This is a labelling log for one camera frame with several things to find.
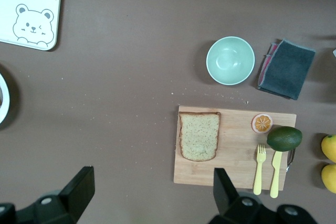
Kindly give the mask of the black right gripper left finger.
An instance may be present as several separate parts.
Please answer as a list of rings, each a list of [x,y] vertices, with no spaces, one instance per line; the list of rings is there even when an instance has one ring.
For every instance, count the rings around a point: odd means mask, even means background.
[[[94,168],[83,167],[59,192],[18,211],[18,223],[77,223],[95,194]]]

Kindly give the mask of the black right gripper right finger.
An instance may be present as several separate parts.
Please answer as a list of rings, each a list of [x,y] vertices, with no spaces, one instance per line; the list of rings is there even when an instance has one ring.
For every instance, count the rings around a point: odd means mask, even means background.
[[[213,196],[218,214],[210,223],[277,223],[277,214],[254,194],[239,193],[223,168],[214,169]]]

